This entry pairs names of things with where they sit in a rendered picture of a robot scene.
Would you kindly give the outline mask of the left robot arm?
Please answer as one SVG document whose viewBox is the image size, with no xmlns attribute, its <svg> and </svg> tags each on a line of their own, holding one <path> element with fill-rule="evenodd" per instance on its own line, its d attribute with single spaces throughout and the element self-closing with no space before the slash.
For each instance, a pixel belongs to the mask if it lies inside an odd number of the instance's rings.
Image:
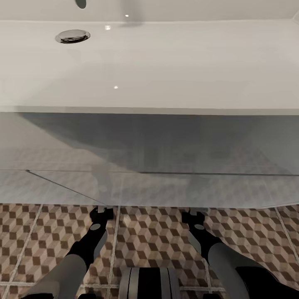
<svg viewBox="0 0 299 299">
<path fill-rule="evenodd" d="M 98 205 L 90 213 L 89 232 L 75 242 L 70 252 L 19 299 L 75 299 L 90 264 L 94 263 L 107 241 L 106 224 L 114 218 L 113 206 Z"/>
</svg>

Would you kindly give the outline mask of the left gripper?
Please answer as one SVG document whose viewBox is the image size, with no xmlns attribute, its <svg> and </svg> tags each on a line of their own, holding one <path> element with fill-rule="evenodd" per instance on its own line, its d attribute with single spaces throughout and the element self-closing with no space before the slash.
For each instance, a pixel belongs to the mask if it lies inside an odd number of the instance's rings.
<svg viewBox="0 0 299 299">
<path fill-rule="evenodd" d="M 97 208 L 94 208 L 90 213 L 91 222 L 94 222 L 97 218 L 104 218 L 106 222 L 114 218 L 113 209 L 106 209 L 103 213 L 98 213 Z"/>
</svg>

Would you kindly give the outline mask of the robot trunk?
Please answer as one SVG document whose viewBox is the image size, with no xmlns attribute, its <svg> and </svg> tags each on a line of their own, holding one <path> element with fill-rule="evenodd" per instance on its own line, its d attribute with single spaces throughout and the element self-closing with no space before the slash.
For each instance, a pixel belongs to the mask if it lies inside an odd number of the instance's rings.
<svg viewBox="0 0 299 299">
<path fill-rule="evenodd" d="M 181 299 L 177 274 L 173 267 L 127 267 L 118 299 Z"/>
</svg>

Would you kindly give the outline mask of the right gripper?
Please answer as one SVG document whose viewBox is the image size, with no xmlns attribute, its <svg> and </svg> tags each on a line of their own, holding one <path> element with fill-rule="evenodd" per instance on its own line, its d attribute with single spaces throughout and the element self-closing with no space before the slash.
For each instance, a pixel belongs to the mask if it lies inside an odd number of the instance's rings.
<svg viewBox="0 0 299 299">
<path fill-rule="evenodd" d="M 196 216 L 192 216 L 190 214 L 190 211 L 189 213 L 187 212 L 182 212 L 182 223 L 187 223 L 189 224 L 189 222 L 193 219 L 196 219 L 198 220 L 199 222 L 201 222 L 201 224 L 203 225 L 203 221 L 204 221 L 204 215 L 201 214 L 201 213 L 198 213 Z"/>
</svg>

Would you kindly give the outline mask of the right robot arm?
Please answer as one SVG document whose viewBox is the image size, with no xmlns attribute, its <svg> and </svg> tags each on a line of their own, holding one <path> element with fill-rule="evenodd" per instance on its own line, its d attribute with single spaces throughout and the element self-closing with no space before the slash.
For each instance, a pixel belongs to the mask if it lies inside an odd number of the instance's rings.
<svg viewBox="0 0 299 299">
<path fill-rule="evenodd" d="M 208 208 L 190 207 L 189 213 L 182 212 L 182 223 L 189 225 L 189 242 L 206 259 L 230 299 L 299 299 L 298 290 L 206 231 L 201 212 Z"/>
</svg>

